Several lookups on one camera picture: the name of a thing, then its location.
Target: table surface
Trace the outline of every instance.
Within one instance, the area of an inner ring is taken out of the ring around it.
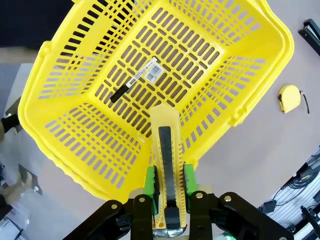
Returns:
[[[320,143],[320,56],[297,32],[306,19],[320,24],[320,2],[268,3],[292,32],[293,58],[245,121],[230,128],[201,158],[196,169],[197,182],[212,185],[217,196],[236,192],[255,206],[274,194]],[[31,67],[21,66],[7,106],[22,94]],[[304,103],[289,114],[282,114],[277,96],[285,84],[303,90],[309,115]],[[26,132],[7,134],[2,145],[0,160],[6,164],[9,182],[15,181],[16,176],[9,173],[16,173],[20,163],[38,176],[43,190],[42,196],[27,193],[20,201],[31,211],[30,225],[25,231],[30,240],[61,239],[104,203],[55,167]]]

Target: screw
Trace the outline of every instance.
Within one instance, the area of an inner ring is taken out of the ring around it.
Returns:
[[[231,197],[228,195],[228,196],[225,196],[224,197],[224,200],[226,201],[226,202],[230,202],[231,201]]]
[[[204,195],[203,195],[201,192],[198,192],[198,193],[195,195],[195,197],[196,197],[197,199],[202,199],[203,196],[204,196]]]

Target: yellow plastic basket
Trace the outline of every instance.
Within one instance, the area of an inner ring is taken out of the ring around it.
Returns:
[[[291,33],[265,0],[75,0],[39,51],[19,119],[74,181],[125,202],[152,164],[153,106],[179,111],[184,161],[196,167],[293,52]],[[140,77],[112,103],[153,56],[164,68],[155,84]]]

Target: sticker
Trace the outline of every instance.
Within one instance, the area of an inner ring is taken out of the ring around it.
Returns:
[[[153,64],[157,61],[156,57],[153,57],[144,67],[130,80],[128,81],[125,85],[128,88],[131,88],[131,86],[140,78],[148,68],[152,68]]]
[[[154,65],[149,68],[149,71],[145,74],[144,78],[154,84],[163,72],[164,68],[155,62]]]

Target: barcode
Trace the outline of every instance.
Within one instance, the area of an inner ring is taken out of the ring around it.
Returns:
[[[153,81],[154,78],[158,75],[158,73],[161,72],[161,68],[157,65],[154,65],[151,70],[147,73],[147,75],[145,76],[146,79],[148,79],[149,81]]]

